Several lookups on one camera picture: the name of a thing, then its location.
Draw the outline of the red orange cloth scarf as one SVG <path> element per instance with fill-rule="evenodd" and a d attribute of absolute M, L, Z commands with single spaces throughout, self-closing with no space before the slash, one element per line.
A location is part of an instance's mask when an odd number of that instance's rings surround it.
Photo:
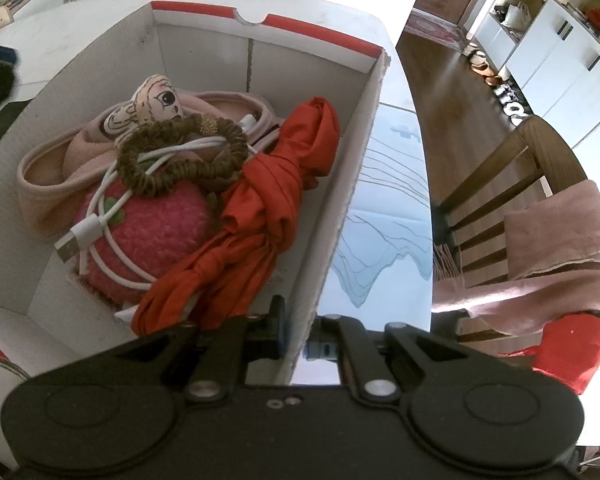
<path fill-rule="evenodd" d="M 277 257 L 294 244 L 302 195 L 329 174 L 339 139 L 332 104 L 313 98 L 298 105 L 272 151 L 245 162 L 224 193 L 220 232 L 158 278 L 140 300 L 131 322 L 134 334 L 147 336 L 183 318 L 214 330 L 246 314 Z"/>

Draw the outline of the white red cardboard box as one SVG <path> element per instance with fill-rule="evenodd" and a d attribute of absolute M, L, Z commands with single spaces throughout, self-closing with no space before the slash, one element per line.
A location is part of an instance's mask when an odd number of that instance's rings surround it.
<path fill-rule="evenodd" d="M 286 304 L 290 381 L 388 58 L 355 36 L 155 0 L 91 40 L 0 141 L 0 360 L 36 376 L 182 321 Z"/>

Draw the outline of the blue white placemat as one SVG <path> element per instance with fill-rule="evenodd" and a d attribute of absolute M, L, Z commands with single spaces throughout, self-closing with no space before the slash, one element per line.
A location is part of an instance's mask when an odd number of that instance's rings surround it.
<path fill-rule="evenodd" d="M 416 113 L 378 106 L 319 315 L 369 330 L 403 322 L 428 330 L 432 300 L 430 195 Z"/>

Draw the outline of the pink fuzzy strawberry plush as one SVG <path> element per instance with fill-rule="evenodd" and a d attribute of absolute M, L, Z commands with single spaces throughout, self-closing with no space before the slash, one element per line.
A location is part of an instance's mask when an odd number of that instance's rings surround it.
<path fill-rule="evenodd" d="M 158 197 L 133 194 L 87 248 L 76 274 L 117 308 L 138 304 L 154 281 L 201 248 L 214 222 L 212 206 L 192 182 Z"/>

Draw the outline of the red cushion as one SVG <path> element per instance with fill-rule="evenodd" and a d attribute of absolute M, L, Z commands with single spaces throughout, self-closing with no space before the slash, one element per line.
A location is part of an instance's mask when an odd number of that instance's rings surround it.
<path fill-rule="evenodd" d="M 532 370 L 553 377 L 578 396 L 600 368 L 600 312 L 571 313 L 547 323 L 539 344 L 502 358 L 531 358 Z"/>

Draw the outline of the pink blanket on chair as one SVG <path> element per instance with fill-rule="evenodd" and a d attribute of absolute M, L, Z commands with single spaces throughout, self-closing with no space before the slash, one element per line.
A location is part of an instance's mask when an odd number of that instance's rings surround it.
<path fill-rule="evenodd" d="M 584 180 L 504 218 L 501 283 L 434 285 L 431 311 L 465 310 L 506 335 L 533 334 L 566 314 L 600 311 L 600 191 Z"/>

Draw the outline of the pink headband with doll face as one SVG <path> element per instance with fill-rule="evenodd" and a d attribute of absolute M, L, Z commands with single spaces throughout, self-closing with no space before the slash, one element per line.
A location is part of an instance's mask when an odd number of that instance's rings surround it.
<path fill-rule="evenodd" d="M 17 193 L 24 225 L 40 240 L 64 235 L 87 190 L 102 180 L 127 136 L 153 122 L 204 114 L 236 122 L 257 150 L 274 143 L 276 129 L 282 124 L 262 96 L 230 91 L 192 93 L 174 88 L 166 76 L 150 76 L 129 100 L 106 108 L 85 125 L 23 156 L 17 168 Z"/>

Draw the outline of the dark wooden chair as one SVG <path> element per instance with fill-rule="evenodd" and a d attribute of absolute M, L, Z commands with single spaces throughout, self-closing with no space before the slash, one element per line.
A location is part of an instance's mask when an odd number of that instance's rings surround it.
<path fill-rule="evenodd" d="M 517 276 L 510 220 L 518 209 L 584 181 L 571 148 L 542 118 L 522 121 L 442 202 L 432 205 L 431 330 L 510 364 L 527 366 L 542 339 L 517 312 L 553 275 Z"/>

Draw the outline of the black white shoes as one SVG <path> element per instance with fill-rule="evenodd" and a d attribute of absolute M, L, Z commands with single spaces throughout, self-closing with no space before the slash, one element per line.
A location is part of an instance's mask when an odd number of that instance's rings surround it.
<path fill-rule="evenodd" d="M 516 84 L 505 81 L 493 89 L 501 109 L 510 123 L 517 127 L 533 115 L 532 109 Z"/>

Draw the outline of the red patterned rug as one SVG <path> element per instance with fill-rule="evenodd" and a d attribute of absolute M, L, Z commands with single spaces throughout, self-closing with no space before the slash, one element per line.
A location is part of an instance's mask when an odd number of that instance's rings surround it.
<path fill-rule="evenodd" d="M 457 52 L 466 46 L 465 37 L 456 25 L 416 8 L 408 16 L 404 30 Z"/>

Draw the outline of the white cabinet unit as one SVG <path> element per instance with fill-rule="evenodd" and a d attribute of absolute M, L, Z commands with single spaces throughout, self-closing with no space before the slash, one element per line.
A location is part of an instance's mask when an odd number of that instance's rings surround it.
<path fill-rule="evenodd" d="M 489 13 L 475 40 L 569 146 L 600 125 L 600 42 L 574 12 L 547 0 L 521 40 Z"/>

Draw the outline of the white tote bag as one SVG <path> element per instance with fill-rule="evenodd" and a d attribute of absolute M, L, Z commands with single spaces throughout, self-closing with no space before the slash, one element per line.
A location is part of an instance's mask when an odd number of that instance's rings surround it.
<path fill-rule="evenodd" d="M 518 3 L 516 6 L 510 4 L 502 21 L 504 27 L 510 30 L 518 30 L 518 32 L 524 32 L 530 23 L 530 11 L 528 6 L 523 2 Z"/>

